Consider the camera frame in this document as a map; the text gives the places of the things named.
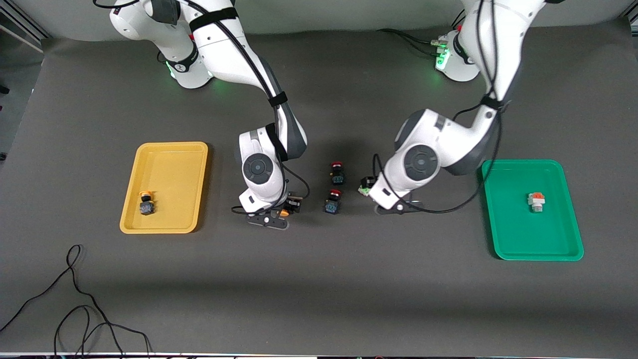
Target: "gray table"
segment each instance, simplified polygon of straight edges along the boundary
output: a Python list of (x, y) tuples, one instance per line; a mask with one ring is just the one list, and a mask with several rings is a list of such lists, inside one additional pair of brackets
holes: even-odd
[[(451, 116), (478, 101), (482, 80), (449, 81), (390, 34), (249, 40), (308, 133), (308, 151), (290, 167), (313, 195), (292, 227), (248, 225), (229, 211), (245, 188), (237, 135), (272, 121), (257, 88), (181, 89), (150, 43), (47, 42), (0, 174), (2, 321), (81, 243), (80, 285), (112, 321), (148, 333), (157, 352), (636, 357), (638, 72), (625, 20), (530, 30), (504, 117), (500, 158), (564, 166), (585, 248), (576, 263), (495, 258), (481, 201), (448, 215), (379, 217), (356, 193), (372, 154), (392, 154), (407, 115), (429, 107)], [(154, 141), (210, 144), (195, 233), (118, 228), (135, 150)], [(350, 182), (343, 213), (330, 216), (321, 206), (335, 160)], [(473, 176), (442, 172), (415, 196), (445, 208), (475, 186)], [(86, 302), (69, 282), (0, 335), (0, 352), (52, 350), (60, 319)], [(83, 325), (78, 314), (65, 327), (67, 349)], [(139, 337), (120, 337), (126, 351), (144, 350)], [(115, 347), (103, 332), (93, 350)]]

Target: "green tray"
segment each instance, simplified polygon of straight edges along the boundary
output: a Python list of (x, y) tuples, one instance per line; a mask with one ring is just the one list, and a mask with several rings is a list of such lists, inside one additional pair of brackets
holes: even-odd
[[(483, 177), (491, 161), (482, 166)], [(545, 195), (533, 213), (530, 193)], [(496, 160), (485, 182), (494, 250), (509, 261), (578, 261), (581, 235), (562, 166), (554, 160)]]

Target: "floor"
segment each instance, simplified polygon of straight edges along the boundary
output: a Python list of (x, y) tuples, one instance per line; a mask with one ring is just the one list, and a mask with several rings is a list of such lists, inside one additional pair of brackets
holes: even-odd
[(11, 150), (42, 59), (39, 52), (0, 32), (0, 84), (10, 90), (7, 95), (0, 95), (0, 152)]

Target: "yellow tray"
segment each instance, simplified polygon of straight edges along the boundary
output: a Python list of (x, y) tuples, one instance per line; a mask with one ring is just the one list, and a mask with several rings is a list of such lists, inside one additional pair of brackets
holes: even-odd
[[(126, 234), (189, 233), (197, 226), (208, 146), (204, 142), (145, 143), (137, 149), (120, 229)], [(155, 213), (140, 213), (151, 191)]]

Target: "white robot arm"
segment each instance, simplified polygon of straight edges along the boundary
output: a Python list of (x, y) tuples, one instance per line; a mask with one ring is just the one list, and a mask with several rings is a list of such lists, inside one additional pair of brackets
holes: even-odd
[[(117, 0), (115, 5), (127, 0)], [(171, 72), (185, 88), (203, 86), (211, 77), (256, 86), (268, 95), (276, 121), (239, 136), (242, 174), (248, 189), (239, 197), (247, 214), (285, 202), (281, 162), (306, 150), (306, 133), (268, 63), (246, 41), (234, 1), (140, 0), (114, 8), (114, 27), (131, 40), (150, 40), (167, 58)], [(194, 43), (177, 19), (185, 20)]]
[[(430, 182), (441, 167), (456, 176), (476, 170), (518, 71), (525, 32), (544, 5), (545, 0), (463, 0), (466, 20), (457, 44), (478, 66), (487, 93), (469, 128), (429, 109), (410, 115), (395, 138), (394, 156), (369, 193), (381, 207), (391, 210), (400, 197)], [(452, 79), (457, 64), (466, 66), (446, 64), (446, 75)]]

